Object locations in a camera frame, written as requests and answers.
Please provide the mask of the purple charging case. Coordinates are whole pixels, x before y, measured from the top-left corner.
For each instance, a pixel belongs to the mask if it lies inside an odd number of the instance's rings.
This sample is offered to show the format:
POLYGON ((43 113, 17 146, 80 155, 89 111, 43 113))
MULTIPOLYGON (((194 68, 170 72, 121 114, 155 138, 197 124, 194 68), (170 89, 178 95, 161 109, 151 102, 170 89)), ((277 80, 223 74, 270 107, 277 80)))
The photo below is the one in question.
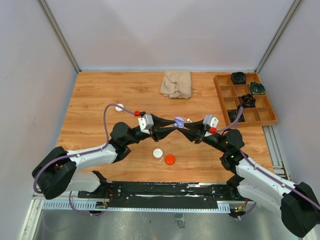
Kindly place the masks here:
POLYGON ((185 126, 184 118, 180 117, 180 116, 175 117, 173 126, 179 128, 179 129, 183 129, 185 126))

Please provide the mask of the white charging case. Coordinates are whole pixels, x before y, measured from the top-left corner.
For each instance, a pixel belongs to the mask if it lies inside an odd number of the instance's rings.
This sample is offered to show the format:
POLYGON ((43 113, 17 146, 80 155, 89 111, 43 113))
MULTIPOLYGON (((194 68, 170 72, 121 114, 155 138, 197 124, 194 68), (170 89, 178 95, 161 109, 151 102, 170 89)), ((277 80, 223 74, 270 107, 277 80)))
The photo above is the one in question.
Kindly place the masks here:
POLYGON ((116 110, 117 112, 123 112, 123 111, 124 111, 124 105, 121 104, 121 103, 117 104, 117 105, 115 106, 115 110, 116 110))
POLYGON ((153 150, 152 155, 156 159, 161 159, 163 157, 163 150, 160 148, 156 148, 153 150))

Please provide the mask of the orange earbud charging case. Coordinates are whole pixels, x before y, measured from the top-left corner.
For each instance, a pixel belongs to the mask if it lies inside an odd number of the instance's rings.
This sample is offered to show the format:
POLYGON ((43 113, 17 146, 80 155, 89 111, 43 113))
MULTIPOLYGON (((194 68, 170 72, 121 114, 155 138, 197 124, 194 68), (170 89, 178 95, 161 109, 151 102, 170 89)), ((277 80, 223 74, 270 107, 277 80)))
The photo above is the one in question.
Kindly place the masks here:
POLYGON ((168 165, 173 165, 173 164, 175 163, 175 161, 176 161, 176 158, 175 158, 174 155, 169 154, 169 155, 167 155, 167 156, 165 157, 165 162, 166 162, 168 165))

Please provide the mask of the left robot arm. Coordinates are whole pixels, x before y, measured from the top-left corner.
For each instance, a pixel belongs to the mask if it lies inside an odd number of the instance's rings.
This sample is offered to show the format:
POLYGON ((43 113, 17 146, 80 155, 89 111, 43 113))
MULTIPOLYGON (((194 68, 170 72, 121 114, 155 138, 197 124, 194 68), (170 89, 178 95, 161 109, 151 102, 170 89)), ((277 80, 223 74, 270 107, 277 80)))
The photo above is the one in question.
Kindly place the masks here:
POLYGON ((87 191, 96 198, 107 193, 107 185, 94 172, 83 171, 101 164, 113 164, 126 158, 128 147, 152 138, 158 142, 177 129, 174 120, 163 119, 144 113, 138 118, 138 126, 130 127, 124 122, 116 123, 107 143, 100 146, 67 151, 58 146, 34 168, 31 175, 37 193, 52 200, 64 192, 87 191))

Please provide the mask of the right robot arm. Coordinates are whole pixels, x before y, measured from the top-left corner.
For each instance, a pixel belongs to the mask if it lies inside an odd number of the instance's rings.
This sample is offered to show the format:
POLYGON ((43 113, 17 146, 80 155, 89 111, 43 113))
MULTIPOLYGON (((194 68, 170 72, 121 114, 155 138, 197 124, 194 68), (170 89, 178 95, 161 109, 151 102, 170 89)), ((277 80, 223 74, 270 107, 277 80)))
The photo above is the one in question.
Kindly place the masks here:
POLYGON ((320 203, 305 182, 294 183, 263 168, 242 151, 245 145, 238 123, 216 129, 218 120, 178 123, 180 131, 196 144, 205 143, 223 153, 222 166, 234 175, 226 193, 232 200, 241 197, 274 212, 295 236, 304 238, 320 223, 320 203))

